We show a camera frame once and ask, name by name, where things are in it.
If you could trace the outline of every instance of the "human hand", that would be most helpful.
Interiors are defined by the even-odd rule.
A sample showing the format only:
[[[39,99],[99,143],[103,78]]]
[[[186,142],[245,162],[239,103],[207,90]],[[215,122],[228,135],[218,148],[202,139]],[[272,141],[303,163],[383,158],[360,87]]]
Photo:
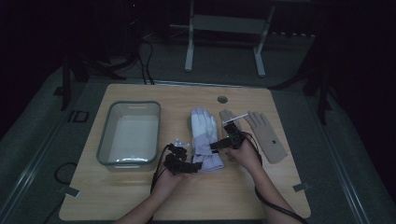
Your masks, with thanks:
[[[154,189],[151,195],[157,197],[159,200],[164,201],[167,199],[177,186],[185,179],[189,174],[177,174],[172,175],[172,173],[165,168],[163,165],[159,169],[157,176],[157,181],[155,183]]]
[[[256,152],[255,148],[247,139],[244,140],[240,148],[233,149],[227,147],[224,148],[224,151],[228,155],[234,157],[249,173],[262,169],[262,164],[257,156],[258,152]]]

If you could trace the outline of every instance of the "clear plastic container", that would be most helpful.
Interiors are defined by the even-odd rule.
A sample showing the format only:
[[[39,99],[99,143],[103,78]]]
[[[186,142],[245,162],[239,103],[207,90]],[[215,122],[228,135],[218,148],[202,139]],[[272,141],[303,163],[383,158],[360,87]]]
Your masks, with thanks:
[[[161,106],[155,101],[111,105],[96,154],[110,171],[149,171],[156,167]]]

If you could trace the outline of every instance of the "metal stand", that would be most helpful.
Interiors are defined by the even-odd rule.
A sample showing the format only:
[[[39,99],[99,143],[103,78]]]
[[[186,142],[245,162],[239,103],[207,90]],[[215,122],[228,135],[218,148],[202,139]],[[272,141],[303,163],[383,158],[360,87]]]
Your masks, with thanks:
[[[262,63],[262,47],[265,37],[268,35],[268,29],[271,19],[274,16],[275,7],[271,7],[266,20],[221,17],[194,14],[194,0],[190,0],[190,26],[189,26],[189,45],[187,48],[185,71],[192,71],[192,60],[194,54],[194,30],[208,30],[260,35],[260,43],[253,49],[256,61],[257,72],[259,77],[265,76],[264,65]]]

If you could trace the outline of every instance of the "table top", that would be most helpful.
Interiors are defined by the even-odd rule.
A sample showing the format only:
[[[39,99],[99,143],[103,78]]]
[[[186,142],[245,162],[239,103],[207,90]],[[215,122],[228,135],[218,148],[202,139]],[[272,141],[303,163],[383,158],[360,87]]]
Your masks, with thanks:
[[[219,103],[219,96],[226,96],[228,102]],[[96,159],[106,115],[117,101],[157,101],[161,105],[159,150],[177,138],[191,143],[187,119],[197,106],[205,108],[216,118],[218,133],[221,133],[219,112],[223,109],[236,116],[247,111],[264,113],[288,156],[271,164],[261,151],[262,166],[295,212],[302,217],[310,216],[304,191],[295,192],[292,187],[300,184],[301,180],[274,100],[267,89],[111,84],[107,87],[70,184],[80,194],[76,198],[66,195],[60,211],[61,219],[115,220],[149,196],[154,170],[110,172]],[[243,131],[253,133],[244,119],[239,122]],[[154,220],[263,219],[261,203],[254,193],[249,173],[237,161],[229,160],[222,150],[220,156],[224,162],[223,170],[190,175],[157,211]]]

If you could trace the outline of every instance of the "black cable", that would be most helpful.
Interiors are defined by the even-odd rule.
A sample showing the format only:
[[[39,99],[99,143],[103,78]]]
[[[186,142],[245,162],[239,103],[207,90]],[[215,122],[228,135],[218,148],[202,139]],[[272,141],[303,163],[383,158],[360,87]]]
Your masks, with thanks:
[[[253,138],[253,134],[251,134],[251,133],[246,133],[246,132],[242,132],[242,131],[240,131],[240,133],[243,134],[244,136],[246,136],[246,135],[249,135],[249,136],[250,136],[250,139],[247,138],[247,140],[248,140],[249,143],[253,146],[253,148],[258,152],[259,150],[257,149],[257,148],[258,148],[258,147],[257,147],[257,142],[256,142],[256,140]]]
[[[152,177],[152,181],[151,181],[151,189],[150,189],[150,191],[149,191],[150,193],[151,193],[152,190],[154,189],[155,184],[157,183],[157,180],[158,180],[158,178],[160,177],[160,175],[163,173],[163,171],[166,170],[166,169],[165,169],[165,170],[161,171],[160,175],[158,175],[158,171],[160,170],[161,162],[163,161],[163,154],[165,153],[165,150],[166,150],[166,149],[168,149],[168,146],[166,146],[166,147],[163,148],[163,151],[161,152],[160,159],[158,160],[157,169],[155,169],[155,173],[154,173],[154,175],[153,175],[153,177]]]
[[[142,40],[142,43],[149,45],[150,49],[151,49],[150,54],[148,55],[148,60],[147,60],[146,64],[143,63],[143,60],[142,60],[142,57],[141,57],[140,53],[138,53],[138,55],[137,55],[137,57],[139,59],[139,62],[140,62],[140,65],[141,65],[141,69],[142,69],[142,78],[143,78],[143,81],[145,82],[145,84],[147,85],[146,76],[145,76],[145,72],[146,72],[147,76],[148,76],[149,83],[151,85],[155,85],[154,79],[151,77],[151,74],[149,72],[149,62],[151,60],[151,55],[152,55],[152,52],[154,51],[154,48],[146,40]]]
[[[60,165],[58,168],[56,168],[55,172],[53,173],[53,176],[55,178],[55,180],[63,185],[69,185],[70,181],[63,181],[61,180],[61,178],[59,177],[59,172],[62,168],[64,168],[67,165],[73,165],[77,167],[77,164],[75,162],[65,162],[64,164]],[[64,197],[61,199],[60,202],[58,202],[56,204],[56,206],[52,209],[52,211],[47,215],[46,219],[44,220],[43,224],[46,224],[50,221],[50,218],[53,216],[53,214],[61,207],[62,203],[64,202]]]
[[[290,216],[290,217],[293,217],[293,218],[299,220],[299,221],[300,221],[301,223],[303,223],[303,224],[308,224],[308,222],[307,222],[305,219],[303,219],[302,217],[300,217],[299,215],[297,215],[297,214],[295,214],[295,213],[293,213],[293,212],[291,212],[291,211],[289,211],[289,210],[287,210],[287,209],[285,209],[285,208],[283,208],[283,207],[280,207],[280,206],[278,206],[278,205],[276,205],[276,204],[270,203],[270,202],[268,202],[267,200],[265,200],[265,199],[260,195],[260,193],[259,193],[259,191],[256,189],[256,187],[254,188],[254,191],[255,191],[255,193],[256,193],[256,196],[259,198],[259,200],[260,200],[262,203],[264,203],[265,205],[267,205],[267,206],[269,206],[269,207],[275,209],[276,211],[278,211],[278,212],[280,212],[280,213],[283,213],[283,214],[285,214],[285,215],[288,215],[288,216]]]

